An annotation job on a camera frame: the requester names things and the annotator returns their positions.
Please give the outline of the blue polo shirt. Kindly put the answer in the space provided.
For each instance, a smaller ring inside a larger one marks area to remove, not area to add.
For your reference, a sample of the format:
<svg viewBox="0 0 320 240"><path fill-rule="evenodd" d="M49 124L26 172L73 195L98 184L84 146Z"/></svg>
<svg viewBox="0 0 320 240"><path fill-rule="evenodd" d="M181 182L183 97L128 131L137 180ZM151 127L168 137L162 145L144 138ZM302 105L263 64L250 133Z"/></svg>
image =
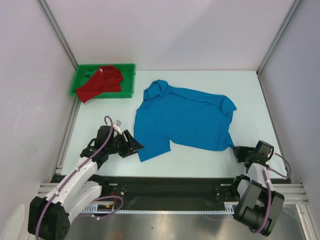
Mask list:
<svg viewBox="0 0 320 240"><path fill-rule="evenodd" d="M235 104L225 95L173 87L155 80L136 111L134 138L145 162L171 150L171 143L208 151L234 146L229 133Z"/></svg>

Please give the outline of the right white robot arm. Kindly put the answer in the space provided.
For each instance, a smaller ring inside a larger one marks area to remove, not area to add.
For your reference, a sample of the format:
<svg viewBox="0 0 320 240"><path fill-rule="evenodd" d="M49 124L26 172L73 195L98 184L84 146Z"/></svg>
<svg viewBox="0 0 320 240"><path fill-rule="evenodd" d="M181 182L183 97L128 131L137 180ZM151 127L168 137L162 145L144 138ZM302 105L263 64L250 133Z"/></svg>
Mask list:
<svg viewBox="0 0 320 240"><path fill-rule="evenodd" d="M255 147L236 146L233 153L239 163L243 163L246 174L237 176L230 188L231 196L238 201L233 219L247 226L254 234L269 236L275 226L285 197L272 185L269 172L273 172L284 180L291 177L291 166L283 159L287 167L284 175L271 168L267 162L275 153L272 145L258 141Z"/></svg>

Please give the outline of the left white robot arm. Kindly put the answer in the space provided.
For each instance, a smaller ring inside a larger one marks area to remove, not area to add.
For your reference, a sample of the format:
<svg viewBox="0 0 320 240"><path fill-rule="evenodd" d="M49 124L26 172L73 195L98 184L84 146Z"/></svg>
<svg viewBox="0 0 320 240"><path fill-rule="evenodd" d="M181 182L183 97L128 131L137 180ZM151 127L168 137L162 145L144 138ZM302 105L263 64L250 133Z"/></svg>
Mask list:
<svg viewBox="0 0 320 240"><path fill-rule="evenodd" d="M116 199L107 177L97 171L110 155L126 158L144 146L128 130L103 125L81 152L75 167L44 197L30 203L27 231L36 239L63 240L72 222L93 201Z"/></svg>

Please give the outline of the red t shirt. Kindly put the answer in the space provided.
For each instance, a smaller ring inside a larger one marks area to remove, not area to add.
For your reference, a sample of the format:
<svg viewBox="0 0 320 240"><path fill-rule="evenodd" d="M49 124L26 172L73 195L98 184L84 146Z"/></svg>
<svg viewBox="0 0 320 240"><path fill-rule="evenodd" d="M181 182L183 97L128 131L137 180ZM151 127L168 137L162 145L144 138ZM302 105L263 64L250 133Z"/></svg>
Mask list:
<svg viewBox="0 0 320 240"><path fill-rule="evenodd" d="M75 90L75 93L85 103L103 93L120 93L120 83L123 80L123 74L115 66L100 66L83 86Z"/></svg>

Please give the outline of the green plastic bin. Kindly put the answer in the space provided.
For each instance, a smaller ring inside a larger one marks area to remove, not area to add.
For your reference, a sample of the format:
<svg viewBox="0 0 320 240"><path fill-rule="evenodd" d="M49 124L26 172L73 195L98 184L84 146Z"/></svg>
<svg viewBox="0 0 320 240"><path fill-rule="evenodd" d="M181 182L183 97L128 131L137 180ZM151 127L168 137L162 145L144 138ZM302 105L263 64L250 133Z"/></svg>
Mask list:
<svg viewBox="0 0 320 240"><path fill-rule="evenodd" d="M136 65L133 63L79 65L71 86L70 95L78 98L76 95L76 89L83 86L89 80L89 78L98 70L98 67L108 65L115 66L118 70L120 70L124 77L123 81L120 83L121 92L105 92L94 97L93 99L131 98L134 92L134 82L136 74Z"/></svg>

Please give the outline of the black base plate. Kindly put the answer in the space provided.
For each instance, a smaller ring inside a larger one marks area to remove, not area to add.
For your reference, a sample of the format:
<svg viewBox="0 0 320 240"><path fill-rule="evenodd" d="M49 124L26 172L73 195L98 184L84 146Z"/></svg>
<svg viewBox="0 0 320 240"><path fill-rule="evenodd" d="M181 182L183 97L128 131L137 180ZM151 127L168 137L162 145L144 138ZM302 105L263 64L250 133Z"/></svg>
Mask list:
<svg viewBox="0 0 320 240"><path fill-rule="evenodd" d="M232 178L104 177L123 211L220 211L241 199Z"/></svg>

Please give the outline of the front aluminium rail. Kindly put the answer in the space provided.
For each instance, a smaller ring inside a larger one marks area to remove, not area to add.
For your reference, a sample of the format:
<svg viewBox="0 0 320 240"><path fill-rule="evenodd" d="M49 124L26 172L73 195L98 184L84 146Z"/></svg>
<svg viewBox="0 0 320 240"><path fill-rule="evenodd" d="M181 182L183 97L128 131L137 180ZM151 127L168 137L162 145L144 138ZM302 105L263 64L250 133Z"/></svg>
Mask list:
<svg viewBox="0 0 320 240"><path fill-rule="evenodd" d="M42 198L51 190L55 189L57 185L58 183L42 183L37 195ZM284 204L307 205L309 203L302 183L276 183L272 186L274 190L284 195Z"/></svg>

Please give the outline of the right aluminium frame post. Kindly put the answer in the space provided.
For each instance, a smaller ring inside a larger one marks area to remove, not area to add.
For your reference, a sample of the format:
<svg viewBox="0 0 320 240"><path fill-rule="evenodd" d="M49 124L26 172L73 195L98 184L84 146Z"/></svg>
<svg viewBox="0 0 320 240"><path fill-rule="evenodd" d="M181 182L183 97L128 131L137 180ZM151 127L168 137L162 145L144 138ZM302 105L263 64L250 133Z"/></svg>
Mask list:
<svg viewBox="0 0 320 240"><path fill-rule="evenodd" d="M272 55L274 54L278 44L280 43L282 37L284 36L287 28L289 27L292 19L294 18L295 14L298 11L302 2L303 2L302 0L294 0L292 2L292 5L290 6L284 20L282 21L275 37L273 38L266 54L264 55L260 65L256 71L256 74L258 77L261 76L263 70L265 69L266 65L268 64L269 60L271 59Z"/></svg>

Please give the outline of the aluminium frame post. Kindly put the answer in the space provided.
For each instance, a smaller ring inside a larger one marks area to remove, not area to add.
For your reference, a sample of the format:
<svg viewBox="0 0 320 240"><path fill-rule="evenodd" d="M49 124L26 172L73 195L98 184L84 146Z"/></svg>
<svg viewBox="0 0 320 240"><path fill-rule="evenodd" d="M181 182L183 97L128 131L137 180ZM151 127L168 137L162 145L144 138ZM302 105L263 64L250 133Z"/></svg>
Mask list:
<svg viewBox="0 0 320 240"><path fill-rule="evenodd" d="M273 38L266 54L264 55L260 65L256 71L256 74L258 77L261 76L263 70L265 69L266 65L268 64L269 60L271 59L272 55L274 54L278 44L280 43L282 37L284 36L287 28L289 27L292 19L294 18L295 14L298 11L302 2L303 2L302 0L294 0L292 2L292 5L290 6L284 20L282 21L275 37Z"/></svg>
<svg viewBox="0 0 320 240"><path fill-rule="evenodd" d="M46 0L36 0L37 4L39 5L44 17L48 21L49 26L51 27L54 35L56 36L58 42L60 43L64 53L66 54L67 58L69 59L70 63L72 64L73 68L76 70L78 67L78 62L71 50L68 41L63 34L49 4Z"/></svg>

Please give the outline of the left aluminium frame post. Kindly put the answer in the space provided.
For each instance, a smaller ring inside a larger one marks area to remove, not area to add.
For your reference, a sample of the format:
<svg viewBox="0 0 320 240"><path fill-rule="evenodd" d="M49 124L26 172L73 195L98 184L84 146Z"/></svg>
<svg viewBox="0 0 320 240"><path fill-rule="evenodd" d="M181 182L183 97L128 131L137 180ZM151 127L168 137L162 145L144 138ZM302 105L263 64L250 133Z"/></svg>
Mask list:
<svg viewBox="0 0 320 240"><path fill-rule="evenodd" d="M58 42L60 43L64 53L66 54L67 58L69 59L70 63L72 64L73 68L76 70L78 67L78 62L71 50L68 41L63 34L49 4L46 0L36 0L37 4L39 5L44 17L48 21L49 26L51 27L54 35L56 36Z"/></svg>

